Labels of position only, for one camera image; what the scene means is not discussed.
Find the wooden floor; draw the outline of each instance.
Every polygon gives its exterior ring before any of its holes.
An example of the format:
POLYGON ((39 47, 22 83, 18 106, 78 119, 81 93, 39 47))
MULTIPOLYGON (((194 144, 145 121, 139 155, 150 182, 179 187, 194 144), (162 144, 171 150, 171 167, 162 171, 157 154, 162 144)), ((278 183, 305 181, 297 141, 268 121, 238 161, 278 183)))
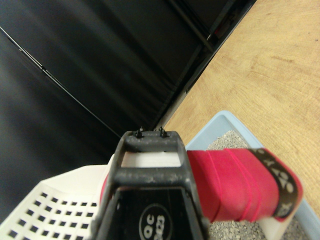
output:
POLYGON ((320 217, 319 0, 258 0, 165 129, 187 144, 221 110, 300 176, 320 217))

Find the red wrapped handle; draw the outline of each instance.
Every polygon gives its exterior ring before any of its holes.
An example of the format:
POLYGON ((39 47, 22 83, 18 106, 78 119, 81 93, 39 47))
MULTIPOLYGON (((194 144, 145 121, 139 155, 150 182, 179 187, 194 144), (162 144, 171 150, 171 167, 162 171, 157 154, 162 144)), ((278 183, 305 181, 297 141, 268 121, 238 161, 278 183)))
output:
POLYGON ((283 221, 299 205, 298 177, 268 150, 187 151, 203 214, 213 221, 283 221))

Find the black strap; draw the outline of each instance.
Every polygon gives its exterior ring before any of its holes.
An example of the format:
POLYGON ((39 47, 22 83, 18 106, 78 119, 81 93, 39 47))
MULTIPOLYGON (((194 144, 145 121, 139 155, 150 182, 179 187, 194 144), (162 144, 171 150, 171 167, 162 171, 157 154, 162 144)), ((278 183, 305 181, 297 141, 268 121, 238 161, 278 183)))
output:
POLYGON ((274 156, 263 148, 249 151, 271 173, 279 189, 278 205, 273 213, 275 218, 286 218, 294 210, 298 200, 298 188, 294 178, 274 156))

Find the perforated white plastic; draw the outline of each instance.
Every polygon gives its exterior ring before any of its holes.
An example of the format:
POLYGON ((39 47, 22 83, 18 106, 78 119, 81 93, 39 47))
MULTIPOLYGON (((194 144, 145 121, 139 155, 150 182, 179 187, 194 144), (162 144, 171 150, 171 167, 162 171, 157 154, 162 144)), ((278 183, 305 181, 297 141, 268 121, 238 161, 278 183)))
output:
POLYGON ((85 239, 109 169, 84 166, 41 181, 0 225, 0 239, 85 239))

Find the black backdrop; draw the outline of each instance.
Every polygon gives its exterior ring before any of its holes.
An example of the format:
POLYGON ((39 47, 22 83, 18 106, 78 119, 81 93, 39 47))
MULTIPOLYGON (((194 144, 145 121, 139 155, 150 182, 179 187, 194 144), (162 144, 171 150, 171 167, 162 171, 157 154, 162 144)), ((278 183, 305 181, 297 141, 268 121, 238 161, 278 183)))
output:
POLYGON ((125 131, 151 130, 238 2, 0 1, 0 26, 101 120, 0 31, 0 222, 40 180, 106 164, 125 131))

